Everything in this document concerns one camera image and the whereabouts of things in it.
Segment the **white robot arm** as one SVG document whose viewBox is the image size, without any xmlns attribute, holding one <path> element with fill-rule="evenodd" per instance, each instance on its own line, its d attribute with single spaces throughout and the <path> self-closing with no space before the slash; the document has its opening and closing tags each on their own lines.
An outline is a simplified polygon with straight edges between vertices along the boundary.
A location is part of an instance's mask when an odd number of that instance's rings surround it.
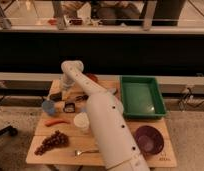
<svg viewBox="0 0 204 171">
<path fill-rule="evenodd" d="M 112 93 L 82 71 L 81 61 L 64 61 L 64 85 L 78 84 L 88 95 L 86 112 L 107 171 L 150 171 L 122 114 L 123 105 Z"/>
</svg>

